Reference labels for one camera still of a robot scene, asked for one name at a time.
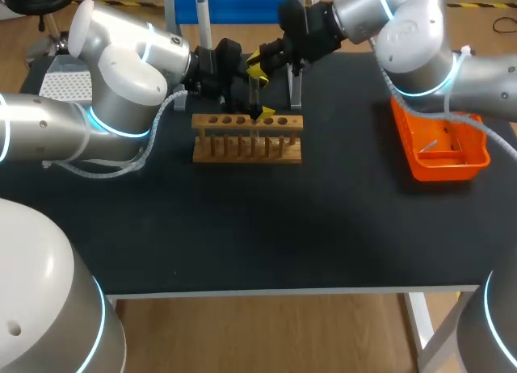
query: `glowing blue ring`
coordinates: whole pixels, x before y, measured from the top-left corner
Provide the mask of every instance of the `glowing blue ring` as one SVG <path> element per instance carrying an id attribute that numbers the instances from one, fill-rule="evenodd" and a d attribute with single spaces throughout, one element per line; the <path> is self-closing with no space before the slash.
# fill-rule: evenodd
<path id="1" fill-rule="evenodd" d="M 0 94 L 0 107 L 4 108 L 4 111 L 7 112 L 7 103 L 3 96 Z M 6 124 L 6 135 L 3 138 L 3 149 L 2 154 L 0 155 L 0 161 L 3 161 L 6 158 L 7 151 L 9 151 L 9 144 L 11 143 L 11 122 L 9 121 L 9 116 L 6 114 L 3 120 Z"/>
<path id="2" fill-rule="evenodd" d="M 151 23 L 147 23 L 147 28 L 149 29 L 149 31 L 154 31 L 154 27 Z M 149 58 L 149 52 L 151 51 L 151 43 L 149 40 L 147 40 L 147 42 L 145 42 L 145 50 L 144 50 L 144 55 L 142 56 L 142 60 L 144 62 L 147 62 L 147 58 Z"/>
<path id="3" fill-rule="evenodd" d="M 510 351 L 507 349 L 507 347 L 504 345 L 504 343 L 502 343 L 501 337 L 499 337 L 498 332 L 495 330 L 495 326 L 492 321 L 492 317 L 490 316 L 490 311 L 488 309 L 488 286 L 490 284 L 490 278 L 492 277 L 493 273 L 494 273 L 493 271 L 490 272 L 488 280 L 486 280 L 485 295 L 483 297 L 483 304 L 485 305 L 486 321 L 488 322 L 488 327 L 490 328 L 490 331 L 492 332 L 492 335 L 494 336 L 494 339 L 497 342 L 501 351 L 504 353 L 504 355 L 506 355 L 506 357 L 510 360 L 510 362 L 513 364 L 513 366 L 517 367 L 517 360 L 514 358 L 513 355 L 511 355 Z"/>
<path id="4" fill-rule="evenodd" d="M 388 2 L 386 2 L 386 0 L 380 0 L 380 4 L 382 4 L 382 7 L 385 9 L 386 15 L 388 16 L 389 20 L 393 19 L 393 14 L 389 9 Z"/>
<path id="5" fill-rule="evenodd" d="M 126 133 L 126 132 L 121 132 L 121 131 L 117 131 L 116 129 L 110 127 L 109 125 L 103 123 L 94 113 L 94 108 L 93 107 L 90 107 L 90 114 L 91 114 L 91 118 L 93 120 L 95 120 L 95 122 L 100 125 L 102 128 L 104 128 L 106 131 L 109 131 L 111 133 L 114 133 L 118 136 L 123 136 L 123 137 L 133 137 L 133 138 L 138 138 L 138 137 L 144 137 L 146 136 L 150 129 L 148 129 L 146 132 L 144 133 Z"/>
<path id="6" fill-rule="evenodd" d="M 91 347 L 90 353 L 84 360 L 84 363 L 82 363 L 81 367 L 79 367 L 78 371 L 76 371 L 76 373 L 83 373 L 86 367 L 88 366 L 88 363 L 90 363 L 91 359 L 94 357 L 95 351 L 97 350 L 97 347 L 99 347 L 100 338 L 103 336 L 104 322 L 106 321 L 106 303 L 104 302 L 103 290 L 100 289 L 99 283 L 97 283 L 97 280 L 95 280 L 95 278 L 94 281 L 95 284 L 97 284 L 97 288 L 99 289 L 100 301 L 103 304 L 103 315 L 100 319 L 100 328 L 99 332 L 97 333 L 97 338 L 95 339 L 94 345 Z"/>
<path id="7" fill-rule="evenodd" d="M 452 78 L 454 77 L 454 75 L 456 74 L 456 71 L 457 71 L 456 70 L 456 63 L 457 63 L 456 56 L 453 54 L 452 55 L 451 71 L 449 72 L 447 77 L 438 86 L 434 87 L 433 89 L 428 90 L 427 92 L 423 92 L 423 93 L 406 93 L 406 92 L 403 92 L 400 89 L 398 89 L 396 86 L 395 86 L 395 89 L 397 89 L 398 93 L 400 93 L 400 94 L 402 94 L 404 96 L 407 96 L 407 97 L 422 97 L 422 96 L 427 96 L 428 94 L 431 94 L 431 93 L 435 93 L 437 90 L 442 89 L 445 86 L 445 84 L 447 84 L 449 81 L 452 80 Z"/>

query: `floor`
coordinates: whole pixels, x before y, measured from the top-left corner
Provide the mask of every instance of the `floor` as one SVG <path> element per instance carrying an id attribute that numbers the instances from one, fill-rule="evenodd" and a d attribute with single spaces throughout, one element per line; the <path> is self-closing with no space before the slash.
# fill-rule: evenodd
<path id="1" fill-rule="evenodd" d="M 165 26 L 160 9 L 123 10 Z M 69 6 L 57 14 L 61 27 L 69 27 L 74 11 Z M 449 9 L 452 46 L 470 44 L 480 55 L 516 52 L 515 35 L 492 31 L 492 22 L 503 15 L 517 18 L 517 11 Z M 23 52 L 41 37 L 37 19 L 1 21 L 0 34 L 10 39 L 0 41 L 0 91 L 17 92 L 27 73 Z M 185 27 L 184 34 L 192 46 L 197 44 L 196 27 Z M 245 52 L 252 52 L 281 36 L 281 31 L 273 26 L 253 30 L 253 34 L 246 26 L 213 28 L 214 43 L 223 36 L 238 40 Z M 363 52 L 368 46 L 344 43 L 342 51 Z M 427 301 L 437 327 L 456 296 L 427 294 Z M 399 295 L 129 300 L 121 302 L 118 312 L 128 340 L 128 373 L 416 371 Z M 454 360 L 442 370 L 457 371 Z"/>

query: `orange plastic basket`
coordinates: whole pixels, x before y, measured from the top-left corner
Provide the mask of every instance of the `orange plastic basket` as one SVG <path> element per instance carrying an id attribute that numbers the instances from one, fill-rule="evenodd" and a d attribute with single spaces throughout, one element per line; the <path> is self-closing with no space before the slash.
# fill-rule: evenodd
<path id="1" fill-rule="evenodd" d="M 490 164 L 486 134 L 467 124 L 410 115 L 391 105 L 413 176 L 422 182 L 466 181 Z M 472 115 L 481 122 L 481 118 Z"/>

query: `black table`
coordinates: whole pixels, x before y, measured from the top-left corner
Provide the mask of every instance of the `black table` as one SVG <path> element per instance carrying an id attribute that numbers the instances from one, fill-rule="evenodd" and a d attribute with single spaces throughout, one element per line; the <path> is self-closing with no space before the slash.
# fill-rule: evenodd
<path id="1" fill-rule="evenodd" d="M 51 61 L 22 92 L 39 92 Z M 279 76 L 263 101 L 288 113 Z M 55 221 L 117 295 L 478 285 L 515 245 L 517 165 L 490 143 L 472 182 L 413 180 L 372 55 L 319 61 L 302 103 L 300 166 L 193 165 L 191 113 L 220 110 L 189 99 L 162 117 L 142 171 L 95 181 L 6 163 L 0 197 Z M 508 124 L 487 124 L 516 144 Z"/>

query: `test tube rack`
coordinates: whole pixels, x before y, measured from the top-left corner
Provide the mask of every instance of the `test tube rack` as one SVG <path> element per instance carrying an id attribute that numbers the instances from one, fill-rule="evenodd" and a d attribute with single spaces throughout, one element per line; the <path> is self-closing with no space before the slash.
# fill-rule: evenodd
<path id="1" fill-rule="evenodd" d="M 192 128 L 198 132 L 194 163 L 301 163 L 298 133 L 303 131 L 304 121 L 300 115 L 273 115 L 255 121 L 248 115 L 194 114 Z M 213 134 L 220 131 L 232 135 Z M 280 136 L 262 136 L 267 132 Z"/>

